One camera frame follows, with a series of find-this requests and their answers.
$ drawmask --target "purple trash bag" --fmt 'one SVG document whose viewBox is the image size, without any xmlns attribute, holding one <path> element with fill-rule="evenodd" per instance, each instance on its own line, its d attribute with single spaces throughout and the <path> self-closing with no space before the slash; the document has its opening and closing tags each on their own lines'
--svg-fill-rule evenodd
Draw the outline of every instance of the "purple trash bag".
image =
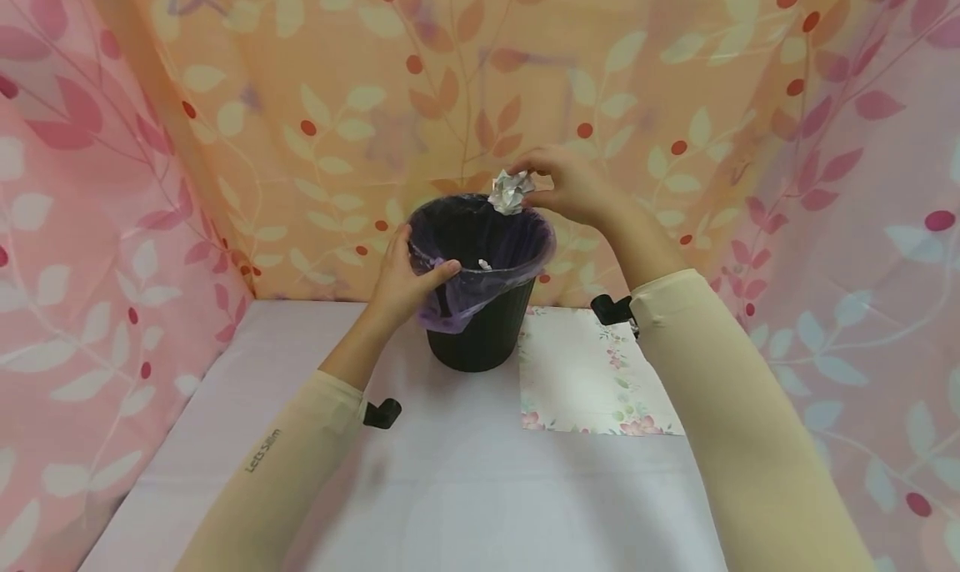
<svg viewBox="0 0 960 572">
<path fill-rule="evenodd" d="M 557 240 L 541 214 L 503 216 L 486 194 L 454 194 L 411 214 L 410 263 L 424 274 L 455 258 L 460 274 L 431 293 L 417 314 L 427 330 L 459 334 L 500 294 L 532 280 L 553 257 Z M 481 268 L 480 260 L 491 269 Z"/>
</svg>

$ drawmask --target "white table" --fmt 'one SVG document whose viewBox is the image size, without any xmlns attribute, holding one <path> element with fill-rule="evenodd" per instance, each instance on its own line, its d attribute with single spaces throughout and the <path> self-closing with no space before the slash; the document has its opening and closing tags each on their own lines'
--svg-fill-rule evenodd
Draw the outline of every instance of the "white table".
<svg viewBox="0 0 960 572">
<path fill-rule="evenodd" d="M 254 302 L 82 572 L 171 570 L 253 441 L 362 310 Z M 367 395 L 365 429 L 297 537 L 285 570 L 721 572 L 683 437 L 520 429 L 515 358 L 482 374 L 437 363 L 409 324 Z"/>
</svg>

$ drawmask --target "black trash can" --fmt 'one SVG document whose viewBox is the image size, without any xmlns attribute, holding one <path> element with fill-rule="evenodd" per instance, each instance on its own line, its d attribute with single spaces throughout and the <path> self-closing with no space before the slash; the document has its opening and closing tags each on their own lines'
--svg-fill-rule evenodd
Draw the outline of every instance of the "black trash can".
<svg viewBox="0 0 960 572">
<path fill-rule="evenodd" d="M 556 248 L 550 224 L 534 210 L 503 216 L 486 194 L 470 193 L 426 203 L 410 225 L 417 273 L 451 258 L 462 265 L 417 316 L 430 349 L 449 368 L 496 368 L 517 346 L 534 281 Z"/>
</svg>

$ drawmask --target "beige arm sleeve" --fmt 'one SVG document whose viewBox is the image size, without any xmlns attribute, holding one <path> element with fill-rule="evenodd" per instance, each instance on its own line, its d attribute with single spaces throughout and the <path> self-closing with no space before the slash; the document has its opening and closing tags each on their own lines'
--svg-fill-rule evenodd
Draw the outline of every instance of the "beige arm sleeve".
<svg viewBox="0 0 960 572">
<path fill-rule="evenodd" d="M 640 349 L 680 415 L 731 572 L 873 572 L 833 480 L 750 338 L 692 269 L 634 290 Z"/>
<path fill-rule="evenodd" d="M 358 389 L 318 370 L 242 460 L 177 572 L 273 572 L 359 431 Z"/>
</svg>

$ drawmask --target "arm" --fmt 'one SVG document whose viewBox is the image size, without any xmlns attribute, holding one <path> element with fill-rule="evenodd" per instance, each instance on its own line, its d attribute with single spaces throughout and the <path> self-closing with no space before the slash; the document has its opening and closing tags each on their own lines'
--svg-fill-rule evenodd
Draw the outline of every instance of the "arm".
<svg viewBox="0 0 960 572">
<path fill-rule="evenodd" d="M 370 304 L 267 426 L 203 518 L 177 572 L 279 570 L 323 484 L 353 445 L 380 353 L 424 296 L 460 270 L 410 269 L 409 227 L 393 237 Z"/>
<path fill-rule="evenodd" d="M 554 189 L 527 204 L 595 226 L 637 287 L 640 347 L 687 431 L 731 572 L 873 571 L 788 397 L 657 220 L 566 149 L 535 149 L 509 172 L 529 168 Z"/>
</svg>

